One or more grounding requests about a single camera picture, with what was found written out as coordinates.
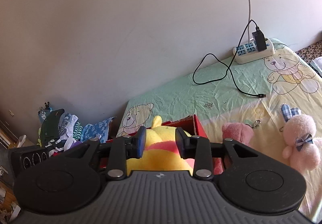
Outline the dark patterned mattress cover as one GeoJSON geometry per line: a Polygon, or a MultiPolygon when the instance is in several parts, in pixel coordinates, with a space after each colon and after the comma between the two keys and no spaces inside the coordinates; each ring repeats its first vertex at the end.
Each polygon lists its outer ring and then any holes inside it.
{"type": "Polygon", "coordinates": [[[322,56],[322,40],[297,51],[296,54],[310,64],[312,60],[322,56]]]}

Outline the cartoon bear bed sheet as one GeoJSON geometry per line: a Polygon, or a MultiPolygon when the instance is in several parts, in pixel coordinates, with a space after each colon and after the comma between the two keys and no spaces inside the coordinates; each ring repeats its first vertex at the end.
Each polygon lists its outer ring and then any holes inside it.
{"type": "Polygon", "coordinates": [[[225,65],[216,63],[130,100],[118,136],[132,134],[140,126],[150,127],[155,116],[163,122],[174,122],[196,115],[206,136],[212,142],[221,142],[224,124],[252,125],[259,121],[251,147],[289,164],[290,160],[282,156],[286,142],[281,107],[287,104],[313,117],[317,126],[313,141],[321,146],[321,77],[278,40],[273,44],[274,56],[231,65],[244,92],[263,93],[265,98],[244,95],[230,79],[211,82],[212,76],[225,72],[225,65]]]}

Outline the white power strip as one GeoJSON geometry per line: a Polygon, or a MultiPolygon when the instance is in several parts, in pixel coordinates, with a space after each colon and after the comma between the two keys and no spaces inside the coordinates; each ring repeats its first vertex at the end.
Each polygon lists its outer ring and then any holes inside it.
{"type": "Polygon", "coordinates": [[[265,39],[266,49],[258,51],[256,41],[251,39],[249,43],[232,48],[232,54],[238,64],[245,64],[259,59],[264,59],[275,54],[275,48],[270,39],[265,39]]]}

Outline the pile of clothes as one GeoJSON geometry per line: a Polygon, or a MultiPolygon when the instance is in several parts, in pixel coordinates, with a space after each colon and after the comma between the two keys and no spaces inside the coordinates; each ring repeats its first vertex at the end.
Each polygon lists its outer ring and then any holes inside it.
{"type": "Polygon", "coordinates": [[[38,130],[37,145],[46,148],[49,156],[69,150],[90,139],[105,143],[109,139],[113,117],[95,124],[83,126],[77,115],[64,109],[53,110],[49,102],[38,110],[41,127],[38,130]]]}

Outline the white bunny plush toy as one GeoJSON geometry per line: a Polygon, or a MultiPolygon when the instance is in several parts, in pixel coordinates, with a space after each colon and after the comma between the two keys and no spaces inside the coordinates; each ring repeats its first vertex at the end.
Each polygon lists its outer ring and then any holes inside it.
{"type": "Polygon", "coordinates": [[[288,104],[281,105],[281,112],[285,120],[282,131],[286,143],[282,157],[288,159],[290,166],[300,173],[314,170],[320,165],[321,153],[313,117],[288,104]]]}

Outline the pink bear plush toy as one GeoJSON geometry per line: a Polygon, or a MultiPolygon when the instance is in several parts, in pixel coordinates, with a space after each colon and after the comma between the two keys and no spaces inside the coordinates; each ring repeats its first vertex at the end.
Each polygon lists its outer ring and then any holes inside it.
{"type": "MultiPolygon", "coordinates": [[[[222,139],[233,139],[250,147],[251,139],[254,136],[254,131],[250,125],[244,123],[225,123],[222,126],[222,139]]],[[[214,174],[220,175],[224,168],[221,158],[215,158],[214,174]]]]}

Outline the black charger plug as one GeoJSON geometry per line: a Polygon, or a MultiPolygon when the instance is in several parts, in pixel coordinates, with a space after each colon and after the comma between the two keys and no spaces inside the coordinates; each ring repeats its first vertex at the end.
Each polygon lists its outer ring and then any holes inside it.
{"type": "Polygon", "coordinates": [[[259,52],[267,49],[265,36],[258,26],[256,26],[255,31],[252,33],[252,36],[256,42],[257,50],[259,52]]]}

